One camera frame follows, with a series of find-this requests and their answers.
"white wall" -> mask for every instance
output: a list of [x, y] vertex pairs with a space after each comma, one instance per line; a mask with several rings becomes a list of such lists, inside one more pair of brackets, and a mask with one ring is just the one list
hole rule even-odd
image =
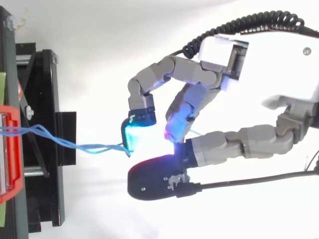
[[[37, 50], [49, 48], [59, 55], [60, 108], [77, 111], [77, 142], [104, 144], [121, 142], [120, 126], [128, 113], [127, 82], [142, 68], [202, 32], [254, 12], [289, 10], [317, 28], [317, 4], [313, 0], [0, 2], [21, 25], [17, 42], [36, 42]], [[155, 92], [161, 123], [181, 87], [180, 82], [171, 81]], [[277, 114], [221, 94], [203, 110], [194, 129], [205, 133], [274, 124]], [[225, 124], [224, 117], [232, 123]], [[318, 132], [311, 129], [286, 155], [231, 159], [189, 172], [194, 182], [205, 183], [300, 171], [317, 151], [317, 137]], [[59, 228], [43, 223], [42, 232], [30, 238], [319, 238], [319, 179], [315, 177], [142, 202], [126, 192], [131, 163], [121, 152], [78, 152], [77, 165], [63, 169], [65, 223]]]

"coiled cable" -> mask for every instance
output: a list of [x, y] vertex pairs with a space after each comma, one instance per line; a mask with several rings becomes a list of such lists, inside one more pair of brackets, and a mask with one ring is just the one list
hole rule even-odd
[[305, 27], [305, 21], [288, 11], [266, 11], [244, 16], [213, 28], [187, 43], [181, 50], [188, 59], [193, 58], [200, 49], [203, 40], [216, 34], [256, 33], [270, 30], [289, 31], [303, 35], [319, 37], [317, 31]]

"blue led light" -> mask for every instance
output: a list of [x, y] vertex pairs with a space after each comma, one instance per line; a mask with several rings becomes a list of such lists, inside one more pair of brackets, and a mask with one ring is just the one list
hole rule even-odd
[[150, 158], [174, 154], [174, 144], [164, 138], [164, 129], [159, 124], [147, 127], [127, 126], [125, 128], [128, 150], [141, 149]]

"red plastic holder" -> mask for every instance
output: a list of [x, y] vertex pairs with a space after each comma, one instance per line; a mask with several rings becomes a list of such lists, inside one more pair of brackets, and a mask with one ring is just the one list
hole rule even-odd
[[[0, 125], [20, 127], [19, 109], [0, 105]], [[0, 204], [23, 188], [21, 137], [0, 135]]]

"twisted blue wires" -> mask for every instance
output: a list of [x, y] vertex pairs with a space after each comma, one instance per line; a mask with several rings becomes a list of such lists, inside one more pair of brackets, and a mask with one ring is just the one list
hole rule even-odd
[[68, 148], [75, 148], [75, 149], [80, 149], [84, 152], [91, 153], [91, 154], [98, 154], [98, 153], [103, 153], [109, 150], [118, 150], [118, 151], [123, 151], [127, 155], [131, 155], [130, 151], [121, 146], [120, 144], [117, 145], [104, 145], [104, 144], [83, 144], [83, 145], [77, 145], [75, 143], [69, 142], [65, 139], [57, 138], [54, 137], [45, 127], [36, 124], [34, 126], [31, 126], [30, 128], [24, 128], [24, 127], [0, 127], [0, 134], [3, 136], [19, 136], [25, 133], [32, 132], [36, 135], [39, 135], [41, 137], [49, 138], [53, 140], [54, 142]]

